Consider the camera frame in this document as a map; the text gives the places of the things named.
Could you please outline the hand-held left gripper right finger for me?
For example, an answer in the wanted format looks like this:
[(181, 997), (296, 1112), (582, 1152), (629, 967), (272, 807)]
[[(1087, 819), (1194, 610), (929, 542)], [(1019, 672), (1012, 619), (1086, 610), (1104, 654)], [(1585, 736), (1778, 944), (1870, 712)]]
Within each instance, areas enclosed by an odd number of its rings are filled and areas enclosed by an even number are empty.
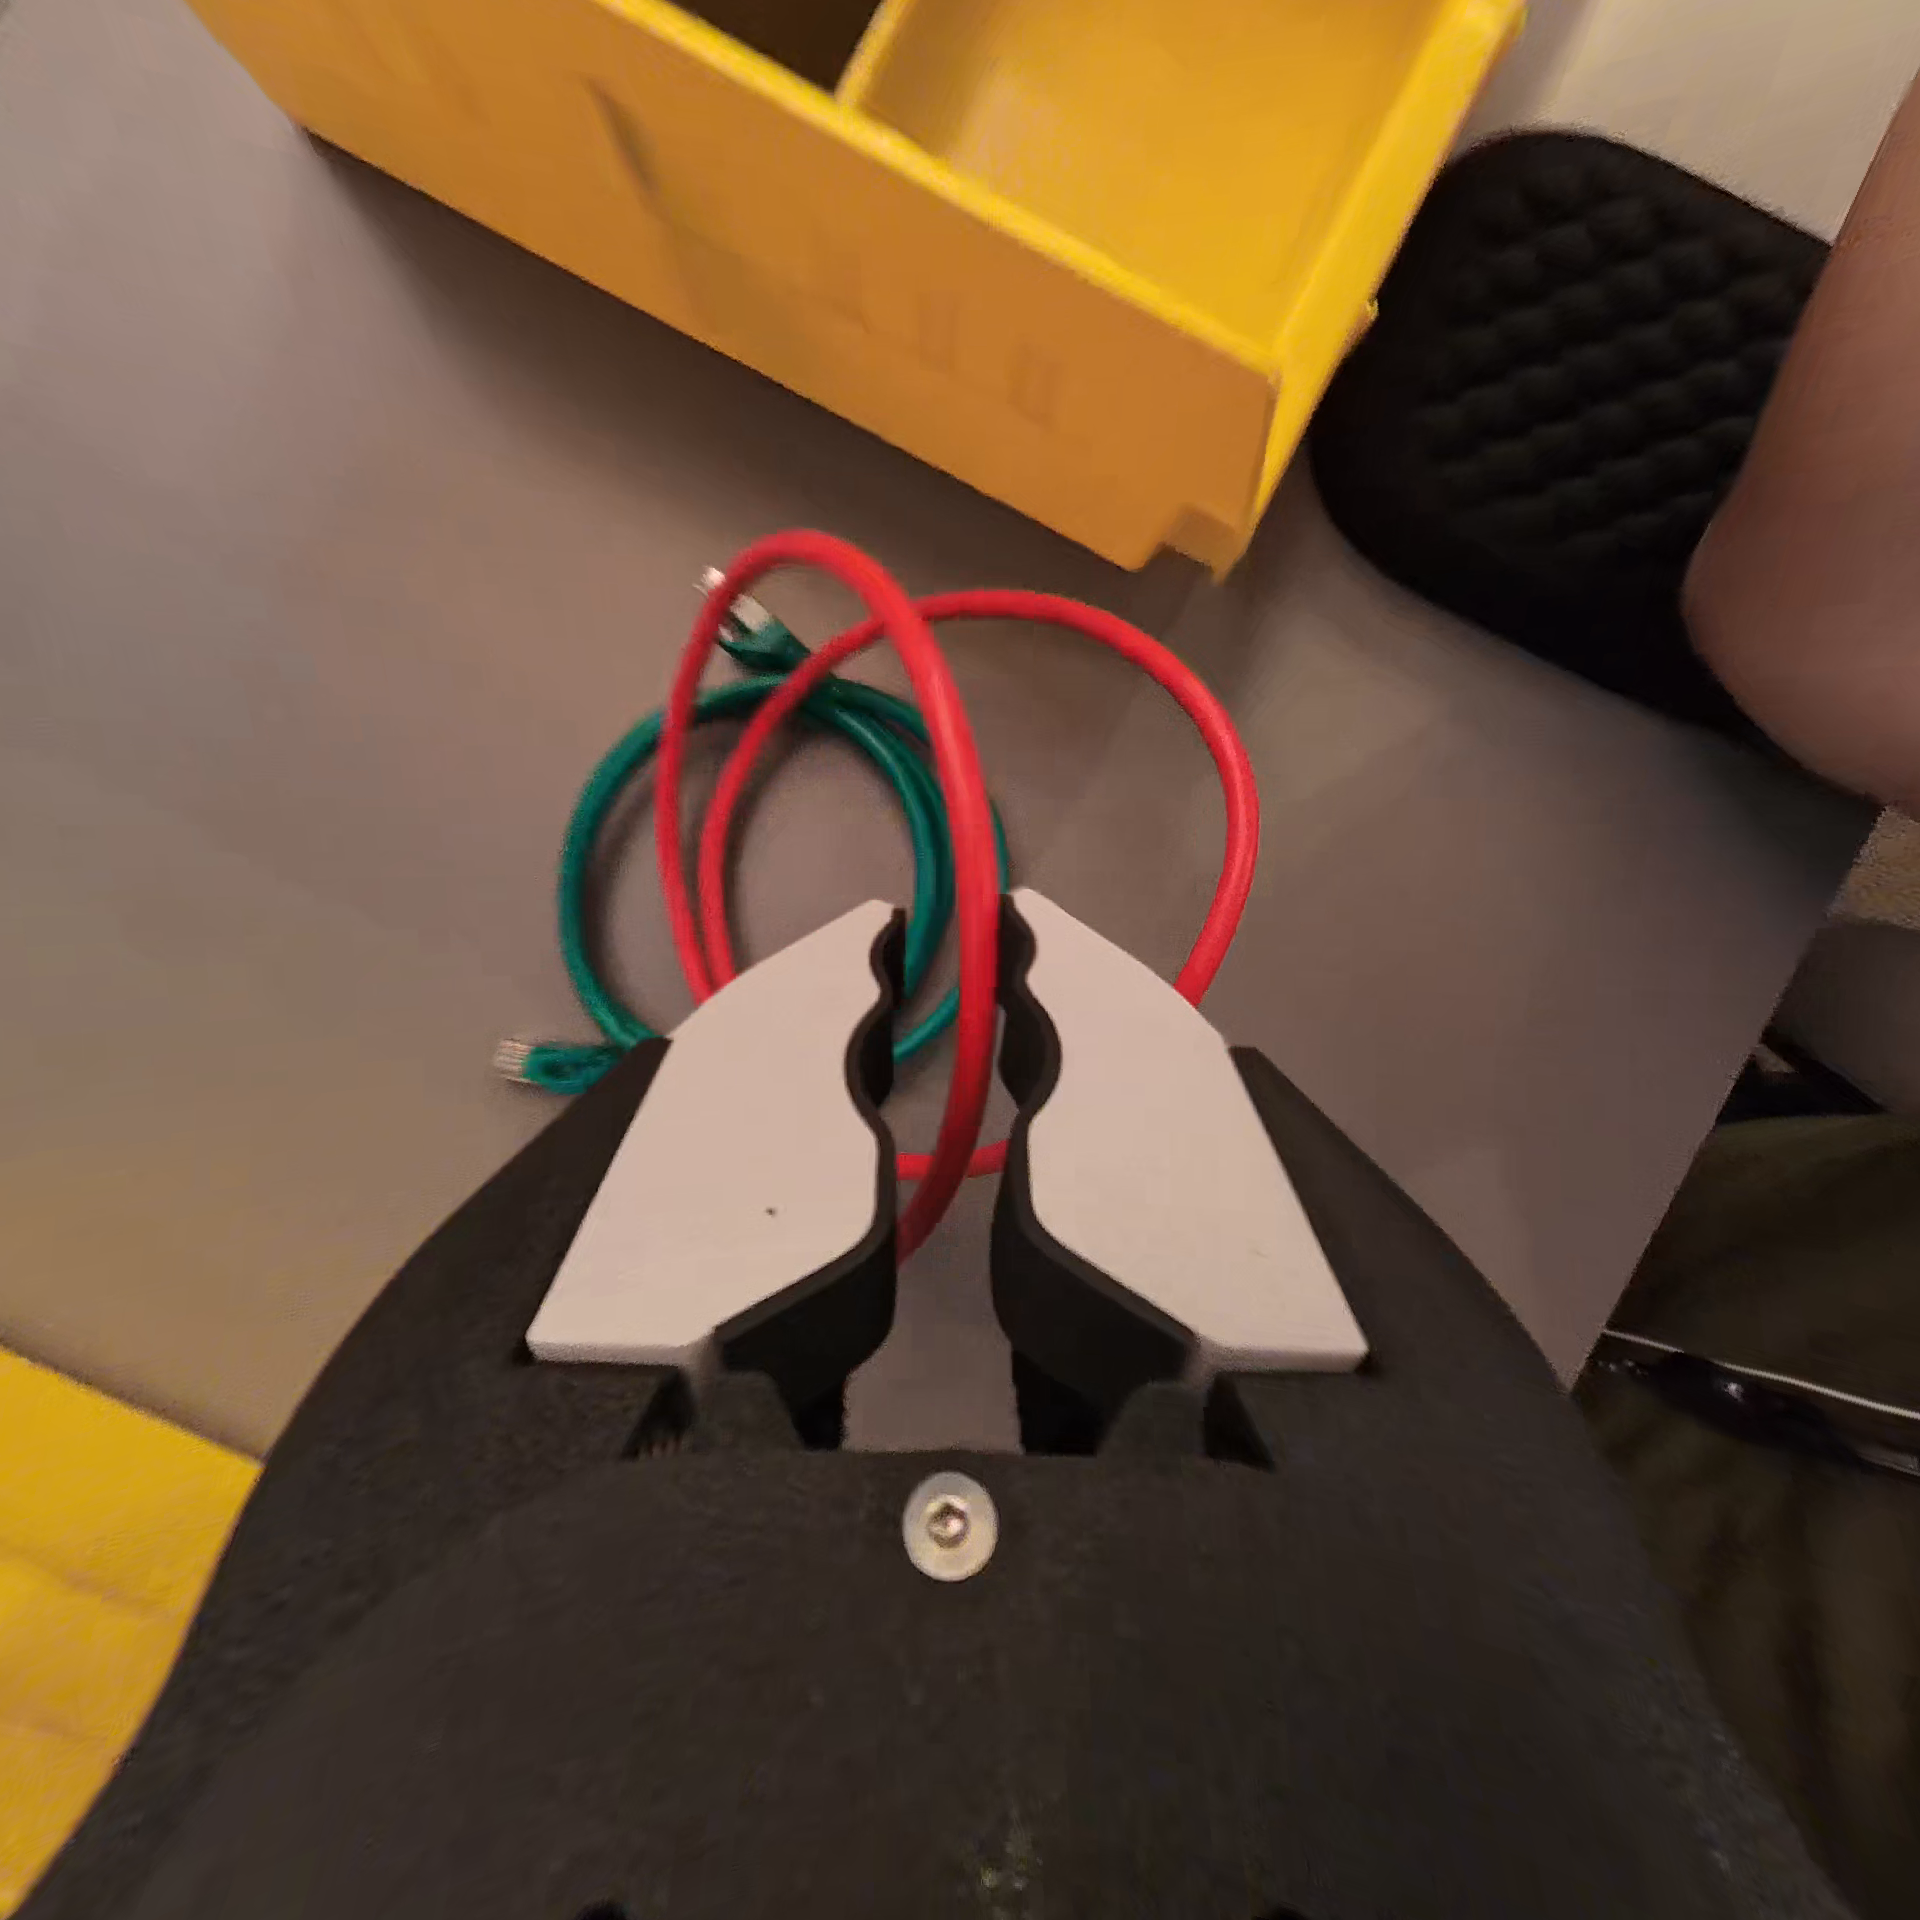
[(998, 1084), (987, 1309), (1028, 1375), (1115, 1419), (1147, 1379), (1370, 1366), (1235, 1045), (1043, 888), (998, 908)]

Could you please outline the person's right forearm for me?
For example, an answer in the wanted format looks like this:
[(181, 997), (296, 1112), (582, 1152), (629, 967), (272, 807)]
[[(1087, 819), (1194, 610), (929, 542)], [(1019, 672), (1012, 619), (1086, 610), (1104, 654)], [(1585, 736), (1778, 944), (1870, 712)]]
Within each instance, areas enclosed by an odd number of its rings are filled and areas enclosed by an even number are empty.
[(1920, 811), (1920, 85), (1691, 550), (1679, 616), (1751, 731)]

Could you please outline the black bin divider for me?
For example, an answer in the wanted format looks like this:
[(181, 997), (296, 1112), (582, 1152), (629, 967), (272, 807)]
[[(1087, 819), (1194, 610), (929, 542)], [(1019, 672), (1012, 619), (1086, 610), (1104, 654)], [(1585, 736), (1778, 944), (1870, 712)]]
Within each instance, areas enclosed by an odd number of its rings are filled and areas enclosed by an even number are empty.
[(838, 94), (880, 0), (677, 0), (759, 59)]

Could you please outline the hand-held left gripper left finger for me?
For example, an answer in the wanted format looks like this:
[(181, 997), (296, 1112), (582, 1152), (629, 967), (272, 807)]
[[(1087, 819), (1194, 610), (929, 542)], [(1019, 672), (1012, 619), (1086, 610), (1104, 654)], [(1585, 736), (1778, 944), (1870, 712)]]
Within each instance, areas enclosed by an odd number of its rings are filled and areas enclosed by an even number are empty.
[(842, 1400), (896, 1315), (896, 950), (905, 912), (870, 901), (652, 1053), (533, 1358), (771, 1375), (794, 1416)]

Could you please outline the black quilted cushion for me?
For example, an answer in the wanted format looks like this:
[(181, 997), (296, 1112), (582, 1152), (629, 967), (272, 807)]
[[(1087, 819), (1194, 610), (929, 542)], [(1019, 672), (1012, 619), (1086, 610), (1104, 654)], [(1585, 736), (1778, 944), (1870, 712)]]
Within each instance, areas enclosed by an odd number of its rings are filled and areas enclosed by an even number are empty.
[(1407, 221), (1305, 466), (1397, 594), (1768, 746), (1679, 619), (1829, 234), (1600, 131), (1494, 131)]

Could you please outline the yellow plastic bin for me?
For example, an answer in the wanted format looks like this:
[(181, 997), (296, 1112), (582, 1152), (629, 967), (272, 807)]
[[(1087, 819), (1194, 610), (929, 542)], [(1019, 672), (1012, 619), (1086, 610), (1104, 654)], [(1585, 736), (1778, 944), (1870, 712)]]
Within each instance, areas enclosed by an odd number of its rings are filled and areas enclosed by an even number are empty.
[(0, 1353), (0, 1915), (125, 1766), (256, 1482), (264, 1457)]
[(1523, 0), (199, 0), (319, 149), (1115, 566), (1231, 573)]

